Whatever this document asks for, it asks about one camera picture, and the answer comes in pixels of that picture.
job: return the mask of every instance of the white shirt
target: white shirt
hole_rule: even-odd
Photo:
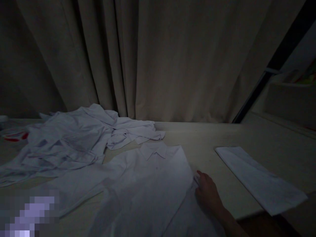
[[[0,167],[0,187],[36,176],[58,177],[93,163],[102,163],[104,149],[118,149],[136,140],[160,140],[153,121],[120,118],[93,104],[89,108],[46,116],[43,124],[28,127],[28,144],[11,162]]]
[[[89,236],[224,236],[219,223],[199,207],[197,186],[182,147],[158,142],[33,190],[59,190],[60,216],[103,190]]]

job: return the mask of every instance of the forearm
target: forearm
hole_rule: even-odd
[[[223,208],[215,217],[224,227],[228,237],[249,237],[227,209]]]

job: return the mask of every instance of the blurred object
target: blurred object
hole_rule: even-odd
[[[6,115],[0,115],[0,131],[2,130],[2,129],[4,129],[3,128],[3,123],[5,123],[5,122],[7,122],[9,120],[9,117],[8,116],[6,116]]]
[[[305,73],[295,81],[297,84],[316,85],[316,59],[307,68]]]

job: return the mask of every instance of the pile of clothes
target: pile of clothes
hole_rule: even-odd
[[[102,164],[106,147],[114,150],[133,140],[141,144],[165,136],[165,132],[155,130],[153,121],[119,117],[97,104],[41,117],[45,123],[27,127],[28,144],[15,159],[0,167],[0,187]]]

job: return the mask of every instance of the curtain fold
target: curtain fold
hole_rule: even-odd
[[[304,2],[2,1],[0,114],[232,122]]]
[[[294,20],[270,21],[280,37],[270,39],[271,48],[253,49],[266,17],[276,4],[297,15],[304,3],[273,2],[278,1],[140,1],[136,118],[231,122],[267,65],[260,57],[247,61],[249,52],[271,58]],[[284,9],[278,8],[279,18],[289,14]],[[269,35],[262,30],[262,37]],[[252,64],[260,68],[238,77]]]

